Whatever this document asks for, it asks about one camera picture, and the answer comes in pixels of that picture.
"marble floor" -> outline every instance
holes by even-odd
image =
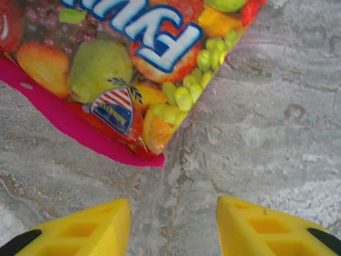
[[[162,169],[82,147],[0,84],[0,245],[119,197],[131,202],[131,256],[221,255],[218,195],[341,238],[340,24],[340,0],[270,0],[173,137]]]

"yellow plastic piece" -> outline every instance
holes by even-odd
[[[131,226],[128,199],[117,199],[32,229],[42,234],[15,256],[124,256]]]
[[[328,231],[307,220],[229,196],[216,217],[223,256],[337,256],[306,229]]]
[[[209,37],[225,37],[231,29],[242,27],[239,13],[223,13],[207,6],[198,18],[198,25]]]

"strawberry illustration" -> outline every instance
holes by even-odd
[[[241,23],[244,27],[249,26],[256,17],[259,10],[258,0],[249,0],[242,8],[240,12]]]
[[[167,0],[167,3],[181,12],[184,23],[195,21],[204,10],[203,0]]]

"black tip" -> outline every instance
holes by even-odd
[[[0,247],[1,256],[15,256],[18,252],[24,249],[29,243],[42,234],[39,229],[34,229],[21,235],[16,236],[7,244]]]
[[[325,246],[330,248],[338,256],[341,256],[341,241],[339,239],[337,239],[335,236],[329,233],[323,232],[315,228],[308,228],[307,230],[309,231],[310,234],[312,234],[319,241],[325,244]]]

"striped flag emblem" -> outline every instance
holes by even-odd
[[[99,104],[116,104],[129,111],[133,111],[133,104],[127,88],[114,89],[100,95],[92,104],[94,110]]]

